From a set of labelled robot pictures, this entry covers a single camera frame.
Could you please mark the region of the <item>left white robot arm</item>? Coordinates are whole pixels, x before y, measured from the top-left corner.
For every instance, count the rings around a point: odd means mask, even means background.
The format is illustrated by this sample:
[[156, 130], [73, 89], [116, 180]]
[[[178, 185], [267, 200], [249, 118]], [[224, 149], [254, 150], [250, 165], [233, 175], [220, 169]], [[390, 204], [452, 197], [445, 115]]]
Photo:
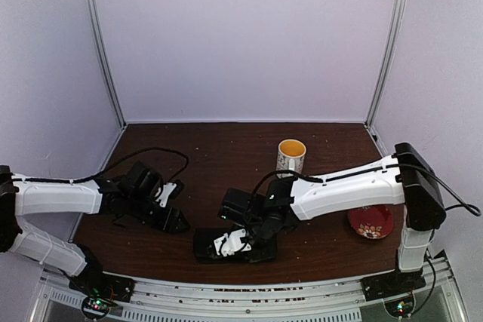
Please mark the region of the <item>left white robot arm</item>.
[[54, 237], [29, 224], [26, 215], [82, 213], [131, 216], [144, 225], [171, 235], [189, 230], [183, 213], [169, 200], [183, 190], [179, 180], [162, 175], [138, 161], [114, 179], [42, 179], [1, 167], [1, 251], [19, 253], [40, 264], [60, 269], [93, 295], [108, 289], [108, 277], [97, 258], [85, 248]]

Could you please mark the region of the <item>black zippered tool case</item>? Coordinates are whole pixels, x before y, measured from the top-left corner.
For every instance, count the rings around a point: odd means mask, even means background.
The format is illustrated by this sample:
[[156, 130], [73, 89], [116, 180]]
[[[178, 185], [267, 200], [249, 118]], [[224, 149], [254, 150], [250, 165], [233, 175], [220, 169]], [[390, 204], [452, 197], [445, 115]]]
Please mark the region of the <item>black zippered tool case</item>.
[[244, 228], [198, 228], [193, 236], [193, 253], [201, 264], [273, 262], [277, 251], [276, 237], [255, 241]]

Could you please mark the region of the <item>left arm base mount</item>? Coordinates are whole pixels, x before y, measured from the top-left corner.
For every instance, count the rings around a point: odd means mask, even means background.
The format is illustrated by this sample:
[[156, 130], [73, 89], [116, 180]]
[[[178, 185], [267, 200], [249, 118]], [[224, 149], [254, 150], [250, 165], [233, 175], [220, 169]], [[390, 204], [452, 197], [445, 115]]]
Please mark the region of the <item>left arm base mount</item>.
[[135, 281], [104, 272], [98, 261], [88, 261], [79, 275], [69, 276], [69, 287], [109, 302], [130, 302]]

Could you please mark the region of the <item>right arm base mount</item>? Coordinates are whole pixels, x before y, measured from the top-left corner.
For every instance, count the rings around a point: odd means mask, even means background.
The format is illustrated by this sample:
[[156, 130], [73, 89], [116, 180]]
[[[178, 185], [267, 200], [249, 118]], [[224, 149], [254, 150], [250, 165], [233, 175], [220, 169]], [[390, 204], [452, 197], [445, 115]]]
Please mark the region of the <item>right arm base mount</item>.
[[377, 274], [361, 279], [365, 300], [386, 299], [403, 293], [409, 293], [426, 286], [422, 270], [401, 272], [399, 270]]

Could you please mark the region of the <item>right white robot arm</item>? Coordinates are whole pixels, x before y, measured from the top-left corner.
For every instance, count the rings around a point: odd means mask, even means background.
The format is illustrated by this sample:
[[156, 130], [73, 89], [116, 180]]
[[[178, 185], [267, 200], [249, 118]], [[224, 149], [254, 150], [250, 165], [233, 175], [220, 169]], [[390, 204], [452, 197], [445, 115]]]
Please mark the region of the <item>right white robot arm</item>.
[[292, 170], [274, 171], [252, 192], [229, 189], [219, 216], [237, 229], [212, 242], [213, 254], [226, 258], [251, 257], [283, 229], [325, 214], [377, 205], [405, 207], [405, 223], [397, 251], [397, 269], [387, 287], [404, 292], [423, 266], [431, 234], [446, 218], [438, 178], [409, 143], [395, 145], [395, 153], [371, 164], [319, 176]]

